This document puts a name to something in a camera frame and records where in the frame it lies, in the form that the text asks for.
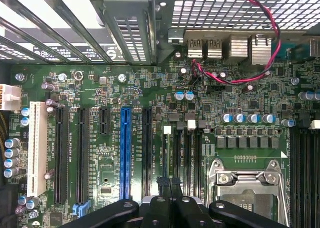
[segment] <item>green circuit board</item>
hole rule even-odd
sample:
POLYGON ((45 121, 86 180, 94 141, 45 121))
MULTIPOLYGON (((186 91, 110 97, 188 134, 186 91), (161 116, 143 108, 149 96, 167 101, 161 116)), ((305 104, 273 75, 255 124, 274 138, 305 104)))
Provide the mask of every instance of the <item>green circuit board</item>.
MULTIPOLYGON (((198 196, 205 205, 213 197, 208 188, 208 173, 215 159, 220 159, 226 169, 233 171, 265 170, 271 160, 279 162, 284 180, 286 210, 290 210, 290 133, 281 124, 283 119, 294 119, 300 110, 313 110, 314 103, 299 100, 299 92, 315 91, 313 80, 318 63, 307 62, 303 65, 289 65, 276 62, 272 74, 253 83, 255 90, 243 93, 243 86, 225 86, 222 91, 218 84, 208 81, 192 80, 190 67, 185 63, 170 62, 158 67, 151 66, 56 66, 56 65, 16 65, 12 69, 12 85, 22 87, 22 106, 29 107, 31 101, 43 101, 48 93, 41 89, 42 83, 54 84, 55 91, 50 98, 68 112, 67 136, 67 186, 62 193, 67 196, 63 204, 55 204, 54 179, 47 180, 47 191, 40 195, 39 216, 30 219, 28 212, 21 215, 20 227, 56 228, 78 218, 74 214, 77 204, 77 176, 79 143, 79 109, 86 109, 88 115, 88 188, 87 199, 91 206, 87 212, 104 207, 120 198, 121 172, 121 131, 122 108, 131 110, 131 158, 129 197, 141 202, 144 195, 159 194, 157 177, 178 176, 185 195, 198 196), (187 68, 187 75, 179 76, 181 68, 187 68), (75 74, 80 71, 80 81, 75 74), (22 73, 25 82, 15 80, 22 73), (61 81, 59 75, 65 74, 61 81), (125 82, 118 76, 124 74, 125 82), (300 84, 292 85, 291 79, 299 77, 300 84), (177 101, 177 92, 193 92, 192 101, 177 101), (101 108, 107 108, 110 115, 108 134, 101 134, 101 108), (144 109, 150 109, 152 120, 147 128, 151 134, 150 186, 143 181, 145 154, 144 109), (222 114, 274 115, 274 122, 262 121, 224 123, 222 114), (192 137, 188 132, 187 120, 202 124, 201 132, 192 137), (169 134, 164 130, 171 128, 169 134), (175 163, 175 150, 180 147, 178 156, 179 173, 175 163)), ((205 65, 207 71, 225 72, 228 79, 249 77, 251 73, 238 71, 237 66, 226 66, 220 62, 205 65)), ((19 175, 9 179, 19 183, 20 195, 26 192, 28 181, 25 172, 28 168, 28 139, 21 137, 21 114, 10 116, 10 137, 22 141, 19 175)), ((56 118, 48 117, 47 171, 55 168, 56 158, 56 118)), ((277 211, 269 217, 276 219, 277 211)))

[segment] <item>blue pcie slot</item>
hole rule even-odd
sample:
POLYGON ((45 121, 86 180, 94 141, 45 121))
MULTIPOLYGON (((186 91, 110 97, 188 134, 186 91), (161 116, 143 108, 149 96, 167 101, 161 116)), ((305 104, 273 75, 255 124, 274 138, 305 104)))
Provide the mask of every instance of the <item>blue pcie slot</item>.
POLYGON ((121 109, 120 199, 129 199, 131 177, 131 108, 121 109))

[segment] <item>motherboard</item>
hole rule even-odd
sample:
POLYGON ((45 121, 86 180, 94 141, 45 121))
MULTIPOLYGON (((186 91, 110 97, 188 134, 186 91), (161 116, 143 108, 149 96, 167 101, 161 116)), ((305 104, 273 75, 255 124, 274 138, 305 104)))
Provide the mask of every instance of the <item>motherboard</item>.
MULTIPOLYGON (((254 73, 203 67, 227 80, 254 73)), ((187 61, 15 65, 22 105, 10 115, 5 176, 19 187, 19 227, 58 228, 119 199, 141 203, 159 194, 159 177, 178 178, 206 206, 227 200, 289 224, 290 127, 297 112, 320 108, 308 97, 317 72, 317 60, 279 60, 251 89, 199 79, 187 61)))

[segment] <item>white pci slot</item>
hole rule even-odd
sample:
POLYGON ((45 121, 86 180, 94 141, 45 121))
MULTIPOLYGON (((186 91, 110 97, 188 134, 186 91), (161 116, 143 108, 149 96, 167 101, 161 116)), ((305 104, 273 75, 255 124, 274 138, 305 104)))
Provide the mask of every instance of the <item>white pci slot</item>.
POLYGON ((45 102, 30 102, 27 196, 38 197, 47 188, 48 113, 45 102))

